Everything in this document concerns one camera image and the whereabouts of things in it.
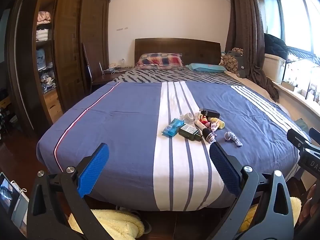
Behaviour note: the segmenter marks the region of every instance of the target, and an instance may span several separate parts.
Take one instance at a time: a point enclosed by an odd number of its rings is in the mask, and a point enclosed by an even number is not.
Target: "metal screw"
[[[67,172],[67,173],[73,173],[74,171],[75,171],[75,168],[72,167],[72,166],[70,166],[70,167],[68,167],[68,168],[66,169],[66,172]]]
[[[44,171],[38,171],[38,177],[42,177],[44,175]]]
[[[282,175],[282,172],[279,171],[279,170],[275,170],[275,175],[278,176],[278,177],[281,177]]]
[[[245,167],[244,167],[244,170],[245,170],[246,172],[252,172],[252,171],[253,171],[253,168],[251,168],[250,166],[245,166]]]

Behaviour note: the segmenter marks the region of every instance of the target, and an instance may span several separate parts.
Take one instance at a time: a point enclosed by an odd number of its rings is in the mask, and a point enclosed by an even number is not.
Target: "bed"
[[[160,51],[182,54],[185,65],[220,62],[219,43],[188,39],[137,39],[135,61]],[[228,207],[234,196],[209,158],[209,143],[161,134],[173,118],[201,107],[221,114],[226,125],[216,140],[241,164],[265,173],[279,169],[287,180],[298,170],[299,154],[286,133],[293,128],[307,137],[279,106],[228,74],[188,70],[119,76],[68,110],[38,142],[37,157],[57,173],[104,142],[110,157],[92,197],[146,211]],[[243,146],[225,141],[226,131]]]

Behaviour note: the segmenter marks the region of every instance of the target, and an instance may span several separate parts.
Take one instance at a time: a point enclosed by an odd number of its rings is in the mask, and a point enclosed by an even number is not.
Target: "curtain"
[[[266,77],[264,63],[264,33],[258,0],[230,0],[230,24],[226,51],[244,50],[244,70],[248,79],[267,90],[274,101],[279,93]]]

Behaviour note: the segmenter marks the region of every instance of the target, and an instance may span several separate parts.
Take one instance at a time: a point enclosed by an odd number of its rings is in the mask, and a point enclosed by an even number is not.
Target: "window sill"
[[[290,98],[292,98],[293,100],[303,105],[308,111],[311,112],[311,114],[313,114],[317,118],[320,118],[320,105],[317,102],[306,100],[303,95],[300,95],[291,90],[288,90],[287,88],[284,88],[278,83],[275,83],[275,82],[273,83],[278,89],[286,93]]]

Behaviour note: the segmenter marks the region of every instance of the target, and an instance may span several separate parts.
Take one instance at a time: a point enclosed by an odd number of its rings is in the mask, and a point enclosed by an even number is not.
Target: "wooden headboard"
[[[136,39],[134,62],[146,53],[180,53],[184,65],[203,63],[218,65],[220,63],[220,43],[178,38]]]

